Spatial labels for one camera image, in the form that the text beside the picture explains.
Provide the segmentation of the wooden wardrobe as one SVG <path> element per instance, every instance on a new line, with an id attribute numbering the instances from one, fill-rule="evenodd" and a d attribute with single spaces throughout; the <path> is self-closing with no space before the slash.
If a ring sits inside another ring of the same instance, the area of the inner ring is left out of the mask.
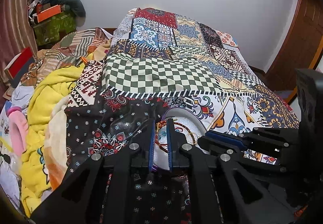
<path id="1" fill-rule="evenodd" d="M 288 32 L 265 79 L 291 103 L 297 94 L 296 69 L 317 67 L 322 56 L 322 0 L 297 0 Z"/>

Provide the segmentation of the red white box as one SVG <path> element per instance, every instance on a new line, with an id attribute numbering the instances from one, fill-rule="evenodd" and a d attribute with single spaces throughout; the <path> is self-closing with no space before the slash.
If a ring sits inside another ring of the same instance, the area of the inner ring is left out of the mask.
<path id="1" fill-rule="evenodd" d="M 4 68 L 4 72 L 12 88 L 16 88 L 22 76 L 28 72 L 29 66 L 35 62 L 33 52 L 30 47 L 24 48 L 17 54 Z"/>

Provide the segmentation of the striped brown pillow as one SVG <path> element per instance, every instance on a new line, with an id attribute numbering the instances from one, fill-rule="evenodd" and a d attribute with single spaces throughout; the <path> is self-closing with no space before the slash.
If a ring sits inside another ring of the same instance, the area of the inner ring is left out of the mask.
<path id="1" fill-rule="evenodd" d="M 67 66 L 80 66 L 81 58 L 93 53 L 100 45 L 109 45 L 112 35 L 103 28 L 90 28 L 72 32 L 50 49 L 37 52 L 35 62 L 28 66 L 20 82 L 36 87 L 52 71 Z"/>

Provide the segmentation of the green patterned storage box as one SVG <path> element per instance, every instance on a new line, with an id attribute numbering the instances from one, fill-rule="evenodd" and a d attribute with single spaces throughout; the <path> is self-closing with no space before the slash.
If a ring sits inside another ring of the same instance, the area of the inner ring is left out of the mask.
<path id="1" fill-rule="evenodd" d="M 35 25 L 33 30 L 38 46 L 58 42 L 67 34 L 75 32 L 74 14 L 71 12 L 59 13 Z"/>

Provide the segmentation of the yellow fleece blanket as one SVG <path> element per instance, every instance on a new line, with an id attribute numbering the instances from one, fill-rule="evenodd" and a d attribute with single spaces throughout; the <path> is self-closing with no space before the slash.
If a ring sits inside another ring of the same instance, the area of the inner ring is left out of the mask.
<path id="1" fill-rule="evenodd" d="M 43 192 L 51 187 L 44 159 L 45 131 L 56 104 L 71 93 L 84 63 L 52 71 L 35 88 L 27 109 L 26 150 L 21 155 L 21 202 L 26 216 L 41 203 Z"/>

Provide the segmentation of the striped brown curtain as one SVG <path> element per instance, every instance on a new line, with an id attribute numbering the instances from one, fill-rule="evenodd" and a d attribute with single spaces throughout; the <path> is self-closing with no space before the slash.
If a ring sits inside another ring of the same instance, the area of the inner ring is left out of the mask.
<path id="1" fill-rule="evenodd" d="M 11 59 L 29 47 L 33 54 L 37 44 L 28 20 L 28 6 L 34 0 L 1 0 L 1 82 L 9 84 L 4 68 Z"/>

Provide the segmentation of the orange box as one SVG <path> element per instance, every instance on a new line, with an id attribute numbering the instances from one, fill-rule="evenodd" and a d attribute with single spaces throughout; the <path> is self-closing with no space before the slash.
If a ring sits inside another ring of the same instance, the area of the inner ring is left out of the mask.
<path id="1" fill-rule="evenodd" d="M 52 6 L 37 14 L 37 22 L 40 23 L 52 16 L 58 15 L 59 13 L 61 13 L 61 6 L 60 5 Z"/>

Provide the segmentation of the pink fabric item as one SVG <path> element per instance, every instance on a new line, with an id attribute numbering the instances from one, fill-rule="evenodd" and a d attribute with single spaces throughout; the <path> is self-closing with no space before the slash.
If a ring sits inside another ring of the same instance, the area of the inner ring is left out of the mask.
<path id="1" fill-rule="evenodd" d="M 26 151 L 26 136 L 28 133 L 28 122 L 22 109 L 18 106 L 11 107 L 7 111 L 9 120 L 9 135 L 14 153 L 21 157 Z"/>

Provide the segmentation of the purple heart-shaped tin box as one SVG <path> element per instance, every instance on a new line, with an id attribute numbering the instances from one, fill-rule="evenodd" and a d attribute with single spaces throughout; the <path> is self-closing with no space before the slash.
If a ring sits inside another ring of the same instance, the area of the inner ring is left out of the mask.
<path id="1" fill-rule="evenodd" d="M 197 116 L 186 109 L 179 107 L 172 108 L 168 110 L 162 120 L 157 123 L 154 146 L 154 166 L 157 169 L 169 170 L 166 136 L 166 122 L 168 119 L 173 120 L 175 130 L 186 137 L 187 143 L 198 147 L 205 154 L 208 154 L 208 151 L 203 150 L 198 145 L 198 139 L 206 133 L 206 129 L 201 121 Z"/>

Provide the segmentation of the patchwork patterned bedspread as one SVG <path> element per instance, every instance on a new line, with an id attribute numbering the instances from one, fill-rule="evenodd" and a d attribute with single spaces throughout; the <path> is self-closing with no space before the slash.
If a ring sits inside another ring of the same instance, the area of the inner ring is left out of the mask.
<path id="1" fill-rule="evenodd" d="M 293 110 L 249 68 L 233 37 L 189 17 L 130 10 L 103 60 L 89 62 L 65 110 L 67 174 L 93 154 L 116 155 L 172 108 L 206 131 L 234 136 L 256 127 L 297 128 Z M 131 173 L 127 223 L 191 223 L 185 174 Z"/>

